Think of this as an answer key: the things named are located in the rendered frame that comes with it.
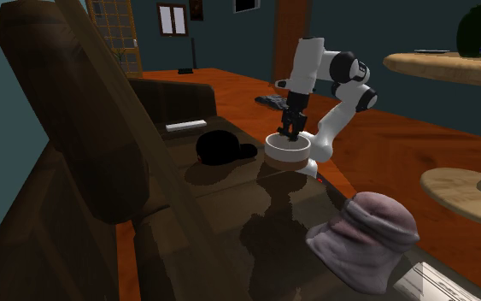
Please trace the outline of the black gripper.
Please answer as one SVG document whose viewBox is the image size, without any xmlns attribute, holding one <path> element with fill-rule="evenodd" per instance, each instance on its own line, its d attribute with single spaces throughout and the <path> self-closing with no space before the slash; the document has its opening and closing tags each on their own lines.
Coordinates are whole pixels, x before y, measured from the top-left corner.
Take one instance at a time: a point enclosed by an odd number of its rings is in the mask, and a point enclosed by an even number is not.
<svg viewBox="0 0 481 301">
<path fill-rule="evenodd" d="M 302 111 L 308 107 L 308 100 L 308 94 L 288 92 L 286 99 L 287 108 L 284 110 L 283 119 L 281 120 L 282 126 L 277 131 L 281 135 L 290 137 L 290 141 L 297 141 L 299 133 L 305 127 L 307 116 Z"/>
</svg>

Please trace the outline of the white bowl with brown base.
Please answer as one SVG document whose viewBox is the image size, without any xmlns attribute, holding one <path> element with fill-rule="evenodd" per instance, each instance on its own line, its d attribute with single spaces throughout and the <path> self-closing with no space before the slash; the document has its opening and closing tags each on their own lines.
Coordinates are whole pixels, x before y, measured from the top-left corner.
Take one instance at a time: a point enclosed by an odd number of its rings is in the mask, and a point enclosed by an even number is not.
<svg viewBox="0 0 481 301">
<path fill-rule="evenodd" d="M 297 171 L 308 166 L 311 142 L 299 135 L 297 140 L 280 133 L 266 137 L 264 144 L 265 163 L 283 171 Z"/>
</svg>

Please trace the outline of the dark flat keyboard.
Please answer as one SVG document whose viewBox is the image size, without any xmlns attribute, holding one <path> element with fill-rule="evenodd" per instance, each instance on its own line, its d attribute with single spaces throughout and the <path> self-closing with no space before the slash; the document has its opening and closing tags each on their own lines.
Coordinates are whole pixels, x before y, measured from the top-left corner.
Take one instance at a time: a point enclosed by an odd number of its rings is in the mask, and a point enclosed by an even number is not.
<svg viewBox="0 0 481 301">
<path fill-rule="evenodd" d="M 287 99 L 278 94 L 259 96 L 255 98 L 255 101 L 272 109 L 285 110 L 288 108 Z"/>
</svg>

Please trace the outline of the black cap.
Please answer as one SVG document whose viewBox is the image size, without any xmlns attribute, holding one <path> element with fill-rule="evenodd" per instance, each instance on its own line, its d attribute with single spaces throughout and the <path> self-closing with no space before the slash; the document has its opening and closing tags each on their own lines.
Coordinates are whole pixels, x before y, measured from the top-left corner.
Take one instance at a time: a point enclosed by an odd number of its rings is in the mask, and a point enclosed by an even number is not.
<svg viewBox="0 0 481 301">
<path fill-rule="evenodd" d="M 253 144 L 241 144 L 234 133 L 213 130 L 197 139 L 196 153 L 201 164 L 220 166 L 255 157 L 258 150 Z"/>
</svg>

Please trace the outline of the brown wooden door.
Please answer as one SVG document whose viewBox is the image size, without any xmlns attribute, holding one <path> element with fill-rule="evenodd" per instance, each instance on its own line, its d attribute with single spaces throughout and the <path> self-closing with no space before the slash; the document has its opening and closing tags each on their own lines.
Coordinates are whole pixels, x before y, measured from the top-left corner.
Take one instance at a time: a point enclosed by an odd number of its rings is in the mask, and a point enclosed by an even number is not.
<svg viewBox="0 0 481 301">
<path fill-rule="evenodd" d="M 272 82 L 290 76 L 299 38 L 309 33 L 313 0 L 275 0 Z"/>
</svg>

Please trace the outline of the white remote control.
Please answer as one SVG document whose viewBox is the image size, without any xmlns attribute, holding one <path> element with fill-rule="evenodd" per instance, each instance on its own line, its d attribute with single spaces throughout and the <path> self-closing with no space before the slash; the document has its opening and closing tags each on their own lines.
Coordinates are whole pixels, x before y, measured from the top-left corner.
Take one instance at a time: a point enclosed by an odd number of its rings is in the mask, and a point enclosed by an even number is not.
<svg viewBox="0 0 481 301">
<path fill-rule="evenodd" d="M 177 132 L 182 130 L 188 130 L 198 127 L 205 127 L 207 122 L 205 120 L 185 121 L 180 123 L 167 124 L 166 130 L 170 132 Z"/>
</svg>

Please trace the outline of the black floor stand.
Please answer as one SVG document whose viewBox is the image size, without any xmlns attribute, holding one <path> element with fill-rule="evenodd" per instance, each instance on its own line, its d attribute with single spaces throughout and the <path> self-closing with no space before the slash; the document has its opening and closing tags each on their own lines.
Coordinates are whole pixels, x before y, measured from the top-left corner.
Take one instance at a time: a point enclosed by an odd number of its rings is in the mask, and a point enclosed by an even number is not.
<svg viewBox="0 0 481 301">
<path fill-rule="evenodd" d="M 196 54 L 196 46 L 195 46 L 194 38 L 191 38 L 191 61 L 192 61 L 192 67 L 179 68 L 178 74 L 193 74 L 194 70 L 197 69 L 197 54 Z"/>
</svg>

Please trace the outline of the pinkish grey knit hat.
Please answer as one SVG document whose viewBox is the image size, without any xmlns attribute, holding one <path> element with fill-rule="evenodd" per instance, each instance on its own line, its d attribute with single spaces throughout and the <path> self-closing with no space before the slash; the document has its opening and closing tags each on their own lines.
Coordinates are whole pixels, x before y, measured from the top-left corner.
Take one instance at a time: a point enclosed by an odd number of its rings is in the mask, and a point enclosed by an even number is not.
<svg viewBox="0 0 481 301">
<path fill-rule="evenodd" d="M 419 242 L 412 214 L 395 199 L 358 192 L 330 221 L 311 227 L 310 250 L 340 280 L 357 292 L 386 293 L 402 255 Z"/>
</svg>

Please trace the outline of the brown framed window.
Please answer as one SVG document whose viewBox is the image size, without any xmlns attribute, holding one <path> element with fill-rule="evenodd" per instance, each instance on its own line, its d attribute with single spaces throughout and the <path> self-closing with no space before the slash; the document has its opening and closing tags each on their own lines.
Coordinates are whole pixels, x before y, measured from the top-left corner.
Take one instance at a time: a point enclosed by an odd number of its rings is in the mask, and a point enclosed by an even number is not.
<svg viewBox="0 0 481 301">
<path fill-rule="evenodd" d="M 184 37 L 188 35 L 184 4 L 157 3 L 156 8 L 161 36 Z"/>
</svg>

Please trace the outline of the round wooden table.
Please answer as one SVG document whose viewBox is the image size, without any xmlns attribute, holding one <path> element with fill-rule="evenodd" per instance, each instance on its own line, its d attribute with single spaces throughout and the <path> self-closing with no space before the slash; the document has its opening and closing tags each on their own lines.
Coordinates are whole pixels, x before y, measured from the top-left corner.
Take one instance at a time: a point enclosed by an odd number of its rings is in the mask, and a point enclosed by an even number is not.
<svg viewBox="0 0 481 301">
<path fill-rule="evenodd" d="M 454 52 L 396 53 L 387 56 L 383 64 L 401 74 L 481 86 L 481 60 Z M 425 171 L 419 183 L 442 206 L 481 223 L 481 173 L 462 168 L 434 168 Z"/>
</svg>

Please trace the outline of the yellow lattice shelf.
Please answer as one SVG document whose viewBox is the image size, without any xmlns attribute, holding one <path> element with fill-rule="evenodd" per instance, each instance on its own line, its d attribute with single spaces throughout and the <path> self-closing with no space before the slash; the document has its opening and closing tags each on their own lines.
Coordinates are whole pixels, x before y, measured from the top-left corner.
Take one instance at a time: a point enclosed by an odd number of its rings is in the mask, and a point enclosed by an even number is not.
<svg viewBox="0 0 481 301">
<path fill-rule="evenodd" d="M 128 78 L 141 78 L 143 68 L 131 0 L 85 0 L 88 14 Z"/>
</svg>

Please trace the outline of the dark green round figure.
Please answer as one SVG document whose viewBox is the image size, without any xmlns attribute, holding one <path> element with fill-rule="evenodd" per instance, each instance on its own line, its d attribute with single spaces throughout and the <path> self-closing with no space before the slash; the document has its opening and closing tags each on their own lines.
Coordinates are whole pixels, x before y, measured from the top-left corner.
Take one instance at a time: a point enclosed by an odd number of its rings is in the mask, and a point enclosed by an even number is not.
<svg viewBox="0 0 481 301">
<path fill-rule="evenodd" d="M 471 8 L 460 20 L 456 47 L 462 57 L 481 57 L 481 4 Z"/>
</svg>

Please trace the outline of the white box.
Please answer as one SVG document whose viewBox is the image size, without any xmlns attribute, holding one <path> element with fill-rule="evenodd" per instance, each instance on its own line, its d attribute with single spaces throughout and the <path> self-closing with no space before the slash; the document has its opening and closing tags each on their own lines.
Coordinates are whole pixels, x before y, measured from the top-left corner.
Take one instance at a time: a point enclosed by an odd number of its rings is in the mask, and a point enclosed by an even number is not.
<svg viewBox="0 0 481 301">
<path fill-rule="evenodd" d="M 416 263 L 393 287 L 411 301 L 481 301 L 425 262 Z"/>
</svg>

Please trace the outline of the white framed wall picture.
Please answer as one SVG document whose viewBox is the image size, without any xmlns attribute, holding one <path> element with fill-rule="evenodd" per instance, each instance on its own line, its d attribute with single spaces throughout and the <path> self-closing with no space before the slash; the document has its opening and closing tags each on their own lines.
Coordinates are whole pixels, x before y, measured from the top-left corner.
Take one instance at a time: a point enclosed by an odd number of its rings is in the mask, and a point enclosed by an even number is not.
<svg viewBox="0 0 481 301">
<path fill-rule="evenodd" d="M 261 0 L 233 0 L 233 13 L 243 13 L 258 9 L 261 6 Z"/>
</svg>

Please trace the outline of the dark wall picture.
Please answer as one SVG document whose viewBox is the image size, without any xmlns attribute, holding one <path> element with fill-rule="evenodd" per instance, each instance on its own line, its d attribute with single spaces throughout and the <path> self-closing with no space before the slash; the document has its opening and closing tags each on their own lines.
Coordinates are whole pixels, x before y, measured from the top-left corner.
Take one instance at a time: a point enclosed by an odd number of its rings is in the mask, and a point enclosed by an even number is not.
<svg viewBox="0 0 481 301">
<path fill-rule="evenodd" d="M 203 21 L 202 0 L 189 0 L 192 21 Z"/>
</svg>

